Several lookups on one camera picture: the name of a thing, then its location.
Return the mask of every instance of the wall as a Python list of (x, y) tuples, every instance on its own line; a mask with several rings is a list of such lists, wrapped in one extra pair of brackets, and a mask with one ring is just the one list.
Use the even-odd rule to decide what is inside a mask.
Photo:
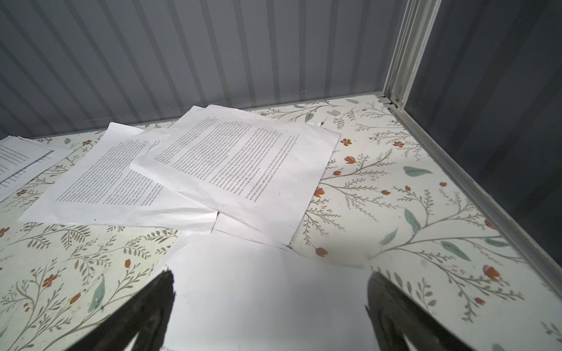
[(562, 263), (562, 3), (443, 0), (405, 110)]
[(5, 0), (0, 136), (381, 90), (405, 0)]

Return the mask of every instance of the floral patterned surface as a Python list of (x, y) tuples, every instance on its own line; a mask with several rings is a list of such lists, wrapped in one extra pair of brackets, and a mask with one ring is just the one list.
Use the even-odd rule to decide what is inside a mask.
[[(384, 273), (478, 350), (562, 349), (557, 296), (375, 96), (255, 112), (342, 134), (296, 252)], [(17, 222), (101, 135), (40, 139), (74, 152), (0, 203), (0, 350), (68, 347), (142, 287), (179, 235)]]

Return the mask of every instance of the striped wall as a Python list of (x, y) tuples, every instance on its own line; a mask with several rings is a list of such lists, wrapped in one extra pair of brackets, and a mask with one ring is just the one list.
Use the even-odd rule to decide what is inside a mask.
[(381, 90), (405, 0), (1, 0), (0, 137)]
[(562, 264), (562, 3), (443, 0), (405, 110)]

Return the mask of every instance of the orange flower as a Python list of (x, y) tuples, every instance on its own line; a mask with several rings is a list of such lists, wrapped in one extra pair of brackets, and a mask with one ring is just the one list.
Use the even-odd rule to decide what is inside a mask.
[(70, 304), (75, 303), (80, 298), (80, 296), (81, 296), (80, 293), (77, 293), (76, 295), (74, 295), (74, 297), (70, 299)]
[(495, 281), (499, 280), (500, 273), (496, 271), (494, 267), (484, 266), (482, 270), (484, 271), (484, 274), (487, 275), (488, 278), (490, 278), (491, 280), (495, 280)]
[(496, 229), (496, 226), (492, 222), (490, 222), (489, 220), (485, 220), (484, 224), (487, 225), (488, 227), (492, 228), (492, 229)]
[(0, 238), (3, 237), (4, 233), (7, 232), (8, 230), (10, 230), (10, 227), (0, 229)]
[(317, 198), (319, 198), (321, 195), (324, 195), (324, 189), (322, 188), (316, 188), (316, 191), (314, 192), (314, 196), (316, 196)]
[(53, 280), (57, 279), (56, 275), (51, 274), (49, 276), (49, 278), (43, 280), (43, 287), (44, 288), (48, 288), (49, 286), (51, 286), (51, 284), (53, 284)]
[(326, 257), (328, 251), (326, 251), (326, 249), (324, 248), (316, 248), (316, 254), (320, 257)]

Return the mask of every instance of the printed document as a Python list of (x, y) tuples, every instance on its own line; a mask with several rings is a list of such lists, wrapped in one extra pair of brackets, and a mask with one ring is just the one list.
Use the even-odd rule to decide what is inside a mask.
[(16, 136), (0, 140), (0, 181), (5, 181), (49, 152), (51, 150), (42, 145)]
[(164, 350), (379, 349), (365, 311), (371, 271), (215, 230), (172, 248), (151, 275), (174, 275)]
[(13, 176), (9, 177), (5, 181), (0, 183), (0, 201), (4, 200), (5, 198), (9, 197), (11, 194), (16, 192), (25, 184), (29, 183), (30, 180), (38, 176), (39, 174), (43, 173), (47, 169), (53, 167), (60, 160), (64, 159), (68, 155), (72, 153), (72, 150), (67, 148), (62, 148), (60, 146), (49, 145), (42, 142), (38, 142), (36, 140), (25, 139), (26, 142), (31, 144), (35, 144), (42, 148), (48, 149), (49, 153), (43, 156), (42, 158), (38, 159), (37, 161), (33, 162), (29, 166), (25, 167), (18, 173), (14, 174)]
[(172, 130), (110, 123), (101, 140), (53, 184), (20, 221), (165, 227), (209, 233), (216, 211), (129, 169)]
[(288, 244), (339, 134), (213, 105), (188, 116), (131, 169)]

